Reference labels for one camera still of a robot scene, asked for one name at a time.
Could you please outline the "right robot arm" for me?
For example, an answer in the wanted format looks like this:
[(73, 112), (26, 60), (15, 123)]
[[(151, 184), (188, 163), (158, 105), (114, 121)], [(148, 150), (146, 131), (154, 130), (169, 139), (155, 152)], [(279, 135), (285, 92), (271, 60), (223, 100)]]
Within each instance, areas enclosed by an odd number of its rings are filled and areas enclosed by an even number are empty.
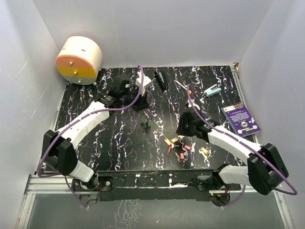
[(203, 139), (228, 151), (245, 164), (224, 164), (214, 170), (208, 180), (217, 189), (224, 189), (229, 184), (240, 184), (252, 186), (258, 193), (267, 195), (288, 178), (289, 173), (274, 145), (253, 143), (233, 134), (215, 121), (203, 120), (199, 115), (198, 109), (191, 107), (180, 114), (177, 134)]

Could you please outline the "yellow tag with key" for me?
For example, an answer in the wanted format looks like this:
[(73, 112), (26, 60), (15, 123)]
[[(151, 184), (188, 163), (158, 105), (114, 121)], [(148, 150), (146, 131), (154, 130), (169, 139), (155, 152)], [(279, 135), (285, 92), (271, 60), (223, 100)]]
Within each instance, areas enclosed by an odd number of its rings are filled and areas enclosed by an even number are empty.
[(183, 138), (184, 138), (183, 135), (178, 135), (178, 136), (172, 138), (172, 139), (170, 140), (170, 142), (171, 142), (172, 144), (174, 144), (174, 143), (176, 143), (176, 142), (182, 140)]

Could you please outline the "large metal keyring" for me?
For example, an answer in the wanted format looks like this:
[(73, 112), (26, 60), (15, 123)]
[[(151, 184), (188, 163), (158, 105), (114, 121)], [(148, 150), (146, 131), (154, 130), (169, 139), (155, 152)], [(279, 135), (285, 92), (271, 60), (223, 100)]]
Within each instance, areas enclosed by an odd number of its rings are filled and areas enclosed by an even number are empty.
[(146, 122), (151, 121), (152, 115), (150, 113), (150, 110), (148, 108), (146, 108), (146, 109), (143, 110), (143, 112), (144, 112), (144, 115), (145, 115), (145, 121)]

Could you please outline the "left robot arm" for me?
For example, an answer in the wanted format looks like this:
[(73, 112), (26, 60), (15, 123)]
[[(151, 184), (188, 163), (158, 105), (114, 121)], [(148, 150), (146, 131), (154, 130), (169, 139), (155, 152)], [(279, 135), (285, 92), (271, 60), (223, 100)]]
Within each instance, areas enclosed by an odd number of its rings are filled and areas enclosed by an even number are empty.
[(82, 139), (113, 112), (128, 108), (138, 112), (148, 108), (146, 88), (152, 81), (141, 71), (137, 73), (135, 84), (131, 84), (128, 76), (117, 75), (78, 117), (57, 131), (49, 130), (44, 134), (38, 175), (42, 164), (46, 163), (58, 174), (80, 180), (87, 190), (96, 189), (99, 182), (94, 170), (77, 158), (75, 150)]

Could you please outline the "round drawer box pink yellow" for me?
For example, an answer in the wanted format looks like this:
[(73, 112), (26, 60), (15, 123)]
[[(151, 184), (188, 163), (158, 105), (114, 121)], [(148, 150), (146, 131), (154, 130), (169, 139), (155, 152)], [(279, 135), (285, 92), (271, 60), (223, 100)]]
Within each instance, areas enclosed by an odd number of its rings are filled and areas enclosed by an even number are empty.
[(55, 64), (67, 81), (79, 85), (93, 84), (102, 64), (102, 52), (95, 41), (72, 36), (66, 40)]

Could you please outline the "aluminium rail frame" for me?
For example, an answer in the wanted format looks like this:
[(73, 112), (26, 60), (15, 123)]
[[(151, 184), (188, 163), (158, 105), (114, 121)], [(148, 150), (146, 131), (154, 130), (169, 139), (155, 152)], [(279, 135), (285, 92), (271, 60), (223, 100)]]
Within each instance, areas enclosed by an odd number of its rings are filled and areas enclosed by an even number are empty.
[[(40, 178), (37, 175), (29, 175), (24, 191), (24, 200), (21, 207), (22, 212), (20, 213), (20, 223), (17, 224), (18, 226), (29, 222), (32, 205), (37, 194), (71, 194), (71, 191), (65, 182), (65, 178), (62, 176)], [(285, 201), (284, 194), (275, 191), (274, 197), (284, 227), (286, 229), (293, 229), (294, 225)]]

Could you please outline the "white pen yellow cap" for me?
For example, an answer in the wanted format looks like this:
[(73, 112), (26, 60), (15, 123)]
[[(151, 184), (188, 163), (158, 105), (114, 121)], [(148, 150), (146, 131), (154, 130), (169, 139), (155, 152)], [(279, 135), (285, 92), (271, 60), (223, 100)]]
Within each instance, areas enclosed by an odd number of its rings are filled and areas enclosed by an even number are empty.
[(177, 83), (179, 86), (181, 86), (184, 90), (186, 90), (187, 91), (187, 87), (186, 86), (184, 86), (182, 83), (180, 83), (179, 81), (177, 81), (177, 80), (175, 80), (174, 81), (175, 83)]

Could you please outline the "black stapler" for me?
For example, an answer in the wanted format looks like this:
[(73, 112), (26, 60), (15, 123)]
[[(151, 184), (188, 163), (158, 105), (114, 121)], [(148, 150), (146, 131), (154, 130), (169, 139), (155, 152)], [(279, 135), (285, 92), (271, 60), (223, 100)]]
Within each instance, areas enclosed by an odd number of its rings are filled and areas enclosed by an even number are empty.
[(165, 72), (163, 71), (155, 71), (154, 73), (155, 78), (157, 79), (157, 82), (160, 86), (160, 88), (165, 92), (168, 89), (168, 82), (167, 82), (167, 76)]

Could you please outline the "red tag right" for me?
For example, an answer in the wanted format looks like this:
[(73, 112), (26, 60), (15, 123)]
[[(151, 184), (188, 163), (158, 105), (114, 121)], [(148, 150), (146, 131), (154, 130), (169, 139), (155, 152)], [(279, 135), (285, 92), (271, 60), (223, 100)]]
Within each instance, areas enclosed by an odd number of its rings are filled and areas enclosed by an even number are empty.
[(182, 148), (183, 148), (183, 150), (185, 150), (185, 151), (190, 151), (190, 152), (193, 151), (193, 147), (190, 146), (190, 145), (188, 145), (188, 144), (183, 144), (183, 145), (182, 145)]

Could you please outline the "red tag lower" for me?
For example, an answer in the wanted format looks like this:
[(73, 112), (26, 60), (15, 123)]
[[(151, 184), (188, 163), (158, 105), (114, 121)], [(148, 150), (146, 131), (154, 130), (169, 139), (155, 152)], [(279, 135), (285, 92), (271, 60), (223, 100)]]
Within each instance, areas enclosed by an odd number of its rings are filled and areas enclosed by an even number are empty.
[(177, 160), (179, 162), (181, 161), (185, 161), (185, 154), (184, 154), (184, 151), (180, 151), (179, 153), (175, 153), (176, 156), (177, 156)]

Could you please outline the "yellow tag far right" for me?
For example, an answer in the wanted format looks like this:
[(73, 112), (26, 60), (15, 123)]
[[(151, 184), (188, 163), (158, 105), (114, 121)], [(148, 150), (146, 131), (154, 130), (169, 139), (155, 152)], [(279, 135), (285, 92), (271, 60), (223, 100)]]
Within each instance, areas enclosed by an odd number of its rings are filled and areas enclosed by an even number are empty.
[(205, 147), (201, 147), (201, 148), (200, 148), (200, 151), (201, 151), (202, 153), (204, 153), (205, 155), (209, 155), (209, 151), (208, 151)]

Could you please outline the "purple booklet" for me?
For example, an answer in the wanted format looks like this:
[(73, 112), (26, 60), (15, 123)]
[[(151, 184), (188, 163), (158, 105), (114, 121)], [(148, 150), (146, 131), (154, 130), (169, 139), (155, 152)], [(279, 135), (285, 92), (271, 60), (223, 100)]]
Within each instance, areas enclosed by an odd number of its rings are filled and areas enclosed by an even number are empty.
[(243, 102), (221, 108), (236, 135), (246, 137), (261, 131)]

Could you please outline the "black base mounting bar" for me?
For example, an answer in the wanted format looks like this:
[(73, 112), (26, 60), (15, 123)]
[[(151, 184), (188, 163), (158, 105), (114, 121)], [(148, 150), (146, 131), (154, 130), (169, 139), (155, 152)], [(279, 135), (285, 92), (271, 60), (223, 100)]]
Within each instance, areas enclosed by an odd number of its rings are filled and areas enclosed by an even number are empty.
[(99, 171), (87, 188), (73, 179), (72, 190), (80, 195), (95, 194), (98, 201), (193, 199), (217, 206), (230, 202), (238, 184), (220, 185), (212, 180), (212, 170)]

